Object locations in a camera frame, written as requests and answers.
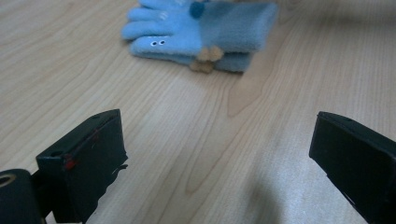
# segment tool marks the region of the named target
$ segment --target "glove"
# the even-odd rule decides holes
[[[275,4],[141,0],[128,14],[122,37],[133,55],[147,53],[217,61],[222,52],[254,52],[274,22]]]

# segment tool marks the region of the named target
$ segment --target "light wood tabletop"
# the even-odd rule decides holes
[[[0,170],[119,108],[129,166],[88,223],[365,223],[308,150],[319,111],[396,139],[396,2],[278,4],[245,74],[206,75],[129,54],[135,0],[2,0]]]

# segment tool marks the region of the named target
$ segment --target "glove finger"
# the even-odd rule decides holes
[[[139,53],[179,54],[195,56],[202,45],[191,43],[188,38],[176,36],[144,36],[136,39],[130,47],[133,55]]]
[[[136,7],[127,14],[128,21],[158,21],[166,20],[168,13],[160,10]]]
[[[145,35],[171,35],[171,29],[156,21],[134,21],[127,23],[121,30],[126,40],[134,40]]]

